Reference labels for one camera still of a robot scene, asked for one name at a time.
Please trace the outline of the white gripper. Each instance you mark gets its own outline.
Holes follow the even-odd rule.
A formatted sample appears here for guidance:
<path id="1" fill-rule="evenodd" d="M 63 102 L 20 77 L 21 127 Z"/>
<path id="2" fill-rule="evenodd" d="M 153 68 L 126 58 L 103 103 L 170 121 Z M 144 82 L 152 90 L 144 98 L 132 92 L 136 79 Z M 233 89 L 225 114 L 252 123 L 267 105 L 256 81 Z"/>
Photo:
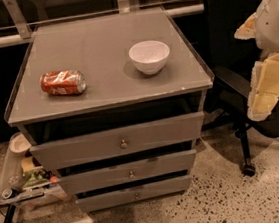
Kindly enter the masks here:
<path id="1" fill-rule="evenodd" d="M 264 121 L 279 101 L 279 0 L 263 0 L 234 36 L 254 39 L 266 54 L 277 53 L 256 62 L 252 69 L 247 114 L 252 121 Z"/>

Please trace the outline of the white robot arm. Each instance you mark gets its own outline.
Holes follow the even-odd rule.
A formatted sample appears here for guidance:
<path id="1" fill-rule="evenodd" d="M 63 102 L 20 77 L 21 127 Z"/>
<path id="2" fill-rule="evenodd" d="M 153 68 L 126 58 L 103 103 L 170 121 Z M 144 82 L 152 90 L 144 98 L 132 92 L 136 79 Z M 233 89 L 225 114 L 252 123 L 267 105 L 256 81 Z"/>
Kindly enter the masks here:
<path id="1" fill-rule="evenodd" d="M 254 38 L 261 49 L 252 69 L 247 114 L 252 121 L 264 121 L 279 101 L 279 0 L 263 0 L 234 36 Z"/>

